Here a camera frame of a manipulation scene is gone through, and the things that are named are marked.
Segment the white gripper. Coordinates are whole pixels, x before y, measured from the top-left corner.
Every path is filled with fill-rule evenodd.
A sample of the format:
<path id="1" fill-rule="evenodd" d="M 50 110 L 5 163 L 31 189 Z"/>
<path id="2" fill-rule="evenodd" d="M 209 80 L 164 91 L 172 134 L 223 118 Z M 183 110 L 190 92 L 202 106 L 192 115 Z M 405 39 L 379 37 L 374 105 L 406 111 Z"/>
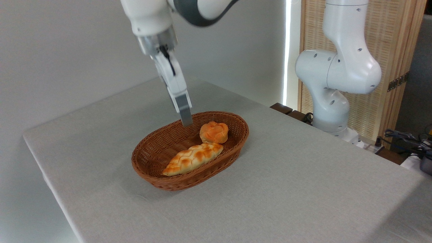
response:
<path id="1" fill-rule="evenodd" d="M 170 96 L 175 99 L 182 125 L 184 127 L 191 126 L 193 118 L 190 112 L 191 103 L 185 77 L 174 51 L 169 50 L 167 54 L 168 57 L 165 57 L 162 52 L 159 52 L 150 57 L 155 62 L 156 69 L 165 82 Z"/>

